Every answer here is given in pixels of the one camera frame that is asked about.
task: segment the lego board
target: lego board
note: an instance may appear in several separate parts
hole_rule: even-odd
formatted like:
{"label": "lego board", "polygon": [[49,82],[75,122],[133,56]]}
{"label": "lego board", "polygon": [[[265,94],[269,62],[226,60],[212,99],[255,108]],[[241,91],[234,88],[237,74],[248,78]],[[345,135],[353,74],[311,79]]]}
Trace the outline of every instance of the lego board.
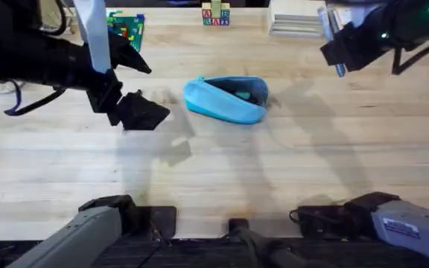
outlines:
{"label": "lego board", "polygon": [[140,52],[145,17],[143,14],[136,16],[115,16],[121,11],[107,11],[107,26],[109,31],[129,39],[130,44]]}

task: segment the wooden tabletop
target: wooden tabletop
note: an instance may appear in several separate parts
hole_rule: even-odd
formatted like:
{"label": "wooden tabletop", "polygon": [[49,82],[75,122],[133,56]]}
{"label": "wooden tabletop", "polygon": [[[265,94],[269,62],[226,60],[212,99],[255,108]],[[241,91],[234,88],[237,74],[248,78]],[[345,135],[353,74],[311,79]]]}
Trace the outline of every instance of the wooden tabletop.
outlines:
{"label": "wooden tabletop", "polygon": [[[170,117],[124,133],[74,90],[10,118],[15,97],[0,86],[0,240],[44,239],[79,205],[114,194],[175,205],[177,237],[220,236],[231,217],[292,235],[287,215],[299,204],[371,191],[429,208],[429,56],[400,77],[389,53],[339,78],[321,39],[268,36],[264,9],[232,9],[229,27],[202,26],[198,9],[126,11],[147,17],[142,56],[153,73],[117,75]],[[238,125],[187,111],[183,85],[198,75],[263,77],[267,117]],[[50,91],[27,85],[24,103]]]}

